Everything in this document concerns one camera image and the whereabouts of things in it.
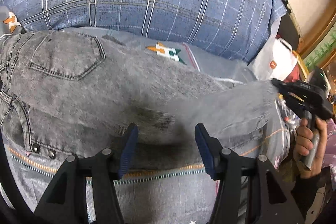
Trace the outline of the person's right hand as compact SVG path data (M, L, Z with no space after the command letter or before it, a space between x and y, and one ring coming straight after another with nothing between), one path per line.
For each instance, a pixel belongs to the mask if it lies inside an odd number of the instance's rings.
M308 121L303 118L300 126L297 128L297 138L294 146L294 158L297 161L301 156L307 156L313 149L313 132L307 127ZM313 159L311 169L305 169L297 164L301 178L311 178L321 173L323 158L327 144L327 124L319 117L315 119L315 127L319 133L319 144Z

